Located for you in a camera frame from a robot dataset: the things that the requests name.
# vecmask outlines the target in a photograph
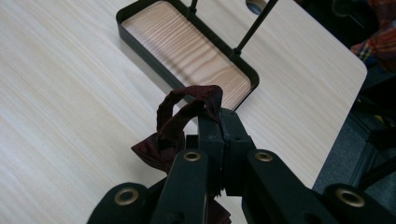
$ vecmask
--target black metal frame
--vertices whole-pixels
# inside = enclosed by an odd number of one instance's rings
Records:
[[[357,178],[352,180],[359,189],[367,189],[382,178],[396,172],[396,157],[374,167],[376,155],[380,151],[396,148],[396,104],[394,95],[396,77],[392,76],[373,87],[363,90],[359,94],[359,101],[352,106],[352,110],[382,118],[385,129],[369,132],[367,150],[361,155],[357,169]]]
[[[206,223],[208,198],[225,189],[242,197],[248,223],[396,223],[359,189],[337,184],[320,195],[306,188],[273,152],[256,149],[242,122],[222,109],[222,125],[206,113],[187,137],[167,178],[153,187],[125,183],[93,210],[92,223]]]

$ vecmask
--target plaid shirt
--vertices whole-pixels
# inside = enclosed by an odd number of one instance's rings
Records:
[[[396,0],[368,0],[379,21],[379,30],[352,46],[366,66],[378,63],[386,72],[396,72]]]

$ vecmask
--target dark floor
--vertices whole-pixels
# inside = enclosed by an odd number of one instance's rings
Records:
[[[395,74],[379,75],[373,68],[369,70],[362,88],[369,88],[384,78],[392,76]],[[376,167],[386,159],[396,156],[396,148],[379,151],[368,142],[370,131],[383,128],[383,122],[377,117],[352,110],[346,118],[313,190],[322,192],[327,186],[335,183],[357,186],[361,177],[362,164],[370,165],[370,162],[364,162],[364,159],[373,159],[372,166]],[[376,182],[365,192],[396,216],[396,172]]]

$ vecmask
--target dark red fabric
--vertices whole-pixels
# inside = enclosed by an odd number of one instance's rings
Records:
[[[194,100],[174,116],[173,108],[186,95]],[[221,123],[222,89],[219,86],[190,86],[171,91],[157,110],[157,132],[136,144],[132,150],[151,167],[169,174],[176,154],[185,147],[184,127],[204,109],[218,124]],[[209,200],[207,223],[231,223],[230,213],[213,198]]]
[[[352,46],[367,66],[375,63],[386,72],[396,72],[396,0],[368,0],[379,22],[379,30],[363,42]]]

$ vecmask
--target light wooden table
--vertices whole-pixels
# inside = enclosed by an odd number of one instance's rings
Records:
[[[115,15],[131,3],[0,4],[0,223],[84,223],[112,187],[164,177],[130,150],[170,91],[119,38]],[[230,46],[256,18],[243,0],[199,1],[198,16]],[[364,65],[291,0],[242,57],[261,79],[237,110],[247,132],[312,187]],[[238,199],[220,201],[245,222]]]

